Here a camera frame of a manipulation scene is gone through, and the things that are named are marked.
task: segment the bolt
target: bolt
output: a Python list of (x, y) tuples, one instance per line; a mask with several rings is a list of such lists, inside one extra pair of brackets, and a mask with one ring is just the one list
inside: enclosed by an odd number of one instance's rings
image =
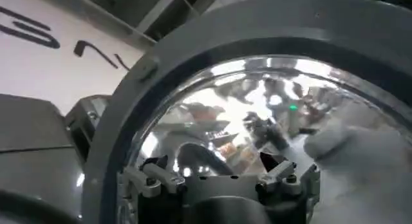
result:
[(146, 185), (150, 186), (150, 185), (154, 185), (156, 183), (156, 180), (153, 178), (147, 178), (146, 179)]
[(288, 176), (286, 178), (286, 182), (288, 182), (288, 183), (295, 183), (296, 180), (297, 180), (297, 178), (296, 178), (296, 175), (294, 175), (294, 174), (291, 174), (290, 176)]

